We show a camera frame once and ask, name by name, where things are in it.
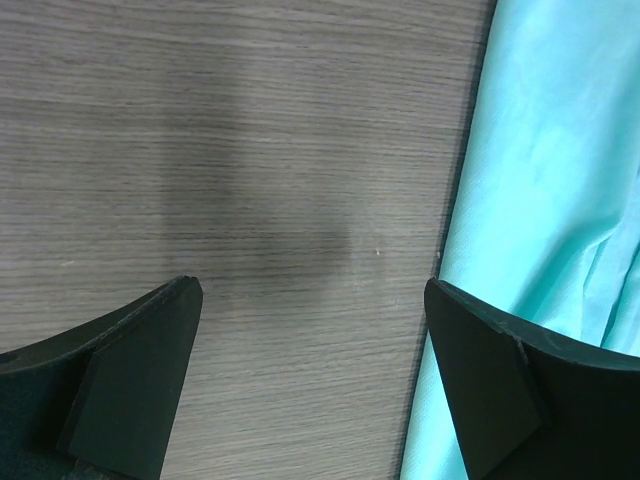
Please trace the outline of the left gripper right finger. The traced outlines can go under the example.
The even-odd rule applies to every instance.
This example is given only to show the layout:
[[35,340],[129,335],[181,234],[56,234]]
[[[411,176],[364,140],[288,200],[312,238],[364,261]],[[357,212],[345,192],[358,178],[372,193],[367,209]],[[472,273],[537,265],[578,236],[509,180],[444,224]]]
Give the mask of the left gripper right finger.
[[636,479],[639,360],[437,279],[428,331],[471,479]]

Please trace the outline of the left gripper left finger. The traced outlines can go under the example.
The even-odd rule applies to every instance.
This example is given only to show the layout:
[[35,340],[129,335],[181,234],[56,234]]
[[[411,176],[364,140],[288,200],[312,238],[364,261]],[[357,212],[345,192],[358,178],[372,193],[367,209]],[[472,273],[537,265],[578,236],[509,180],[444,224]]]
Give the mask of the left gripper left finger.
[[157,479],[203,305],[179,276],[1,355],[4,479]]

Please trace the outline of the teal t shirt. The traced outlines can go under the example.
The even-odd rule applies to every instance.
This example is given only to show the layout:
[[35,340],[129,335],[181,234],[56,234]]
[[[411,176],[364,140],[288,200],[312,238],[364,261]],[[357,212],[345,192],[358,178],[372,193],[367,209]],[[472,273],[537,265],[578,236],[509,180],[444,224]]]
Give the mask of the teal t shirt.
[[438,277],[639,353],[639,5],[500,1]]

